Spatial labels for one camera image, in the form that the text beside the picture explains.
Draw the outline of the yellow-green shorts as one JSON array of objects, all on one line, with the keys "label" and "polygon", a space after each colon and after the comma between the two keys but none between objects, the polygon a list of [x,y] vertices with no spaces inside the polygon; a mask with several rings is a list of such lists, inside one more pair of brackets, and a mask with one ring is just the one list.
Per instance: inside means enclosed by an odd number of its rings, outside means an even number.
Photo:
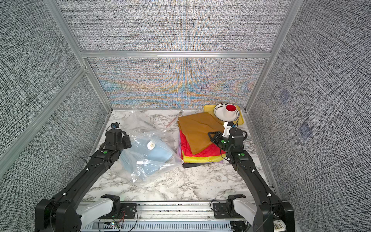
[{"label": "yellow-green shorts", "polygon": [[223,159],[226,158],[226,155],[222,154],[221,156],[189,157],[182,152],[181,158],[183,159],[184,163],[211,163],[223,161]]}]

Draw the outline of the clear plastic vacuum bag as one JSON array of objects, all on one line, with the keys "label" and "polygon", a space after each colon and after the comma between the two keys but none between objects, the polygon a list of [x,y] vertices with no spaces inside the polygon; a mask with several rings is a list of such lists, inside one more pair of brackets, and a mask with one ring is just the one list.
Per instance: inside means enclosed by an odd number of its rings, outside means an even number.
[{"label": "clear plastic vacuum bag", "polygon": [[122,129],[129,135],[132,147],[121,152],[117,174],[133,184],[152,181],[182,166],[175,150],[175,139],[166,129],[153,124],[138,109],[132,108]]}]

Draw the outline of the black trousers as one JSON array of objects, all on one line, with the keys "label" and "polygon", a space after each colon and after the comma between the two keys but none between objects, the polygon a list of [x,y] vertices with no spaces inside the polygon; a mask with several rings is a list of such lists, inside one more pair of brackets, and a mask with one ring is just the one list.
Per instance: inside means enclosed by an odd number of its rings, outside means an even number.
[{"label": "black trousers", "polygon": [[204,165],[209,165],[212,164],[212,162],[207,162],[207,163],[183,163],[182,167],[185,168],[192,168],[192,167],[199,167],[199,166],[204,166]]}]

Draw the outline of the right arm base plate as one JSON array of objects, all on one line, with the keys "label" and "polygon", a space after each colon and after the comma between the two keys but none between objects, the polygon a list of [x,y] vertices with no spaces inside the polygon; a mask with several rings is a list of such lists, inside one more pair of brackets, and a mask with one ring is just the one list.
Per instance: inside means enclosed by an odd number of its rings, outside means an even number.
[{"label": "right arm base plate", "polygon": [[214,217],[217,219],[243,218],[242,215],[234,212],[228,203],[212,201],[210,202],[210,208],[214,214]]}]

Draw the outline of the purple garment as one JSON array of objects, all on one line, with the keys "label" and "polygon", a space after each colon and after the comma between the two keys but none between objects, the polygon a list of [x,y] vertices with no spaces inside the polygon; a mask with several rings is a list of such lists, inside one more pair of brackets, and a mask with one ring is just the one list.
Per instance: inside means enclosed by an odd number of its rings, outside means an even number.
[{"label": "purple garment", "polygon": [[177,153],[178,153],[178,156],[182,158],[182,148],[181,148],[181,139],[178,140],[178,148],[177,148]]}]

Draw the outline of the mustard brown trousers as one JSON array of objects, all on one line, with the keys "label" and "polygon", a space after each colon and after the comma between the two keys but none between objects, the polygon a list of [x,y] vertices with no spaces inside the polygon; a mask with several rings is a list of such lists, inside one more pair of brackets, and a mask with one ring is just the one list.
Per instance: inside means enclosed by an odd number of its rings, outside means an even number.
[{"label": "mustard brown trousers", "polygon": [[178,125],[193,154],[204,151],[212,144],[208,132],[224,131],[223,125],[207,112],[179,117]]}]

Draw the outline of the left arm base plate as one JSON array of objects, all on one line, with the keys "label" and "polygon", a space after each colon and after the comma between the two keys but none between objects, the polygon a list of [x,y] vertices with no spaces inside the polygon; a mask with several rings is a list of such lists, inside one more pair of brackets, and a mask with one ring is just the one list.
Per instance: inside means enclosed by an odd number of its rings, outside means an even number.
[{"label": "left arm base plate", "polygon": [[114,219],[119,221],[120,219],[135,219],[137,204],[121,203],[120,208],[114,206],[112,212],[107,215],[101,216],[99,219]]}]

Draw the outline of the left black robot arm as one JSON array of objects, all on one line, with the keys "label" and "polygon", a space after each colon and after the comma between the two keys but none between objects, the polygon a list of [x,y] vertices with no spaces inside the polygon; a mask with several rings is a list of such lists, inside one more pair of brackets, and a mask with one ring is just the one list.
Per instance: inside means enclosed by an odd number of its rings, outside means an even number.
[{"label": "left black robot arm", "polygon": [[86,167],[51,199],[42,199],[35,208],[35,231],[79,232],[102,216],[121,214],[120,197],[106,194],[89,206],[80,202],[93,184],[119,159],[123,150],[131,148],[129,135],[113,127],[106,132],[105,142],[90,158]]}]

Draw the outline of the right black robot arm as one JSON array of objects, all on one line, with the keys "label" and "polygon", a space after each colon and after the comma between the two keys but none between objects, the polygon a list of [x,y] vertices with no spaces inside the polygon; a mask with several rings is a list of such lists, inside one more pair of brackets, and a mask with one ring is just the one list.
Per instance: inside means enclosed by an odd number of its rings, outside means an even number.
[{"label": "right black robot arm", "polygon": [[213,144],[225,151],[227,161],[242,177],[256,204],[253,206],[242,197],[233,196],[232,211],[243,216],[254,232],[273,232],[275,216],[285,224],[287,232],[294,232],[295,214],[292,205],[282,201],[271,190],[258,172],[253,158],[244,149],[247,132],[232,128],[228,137],[218,131],[209,132],[208,136]]}]

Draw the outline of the light blue trousers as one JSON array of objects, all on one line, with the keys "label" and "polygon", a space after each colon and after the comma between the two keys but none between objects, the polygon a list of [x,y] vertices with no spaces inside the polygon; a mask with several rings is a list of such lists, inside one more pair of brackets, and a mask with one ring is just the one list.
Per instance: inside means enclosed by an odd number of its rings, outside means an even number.
[{"label": "light blue trousers", "polygon": [[174,151],[160,138],[142,135],[131,139],[131,148],[122,151],[119,162],[135,182],[172,167],[173,157]]}]

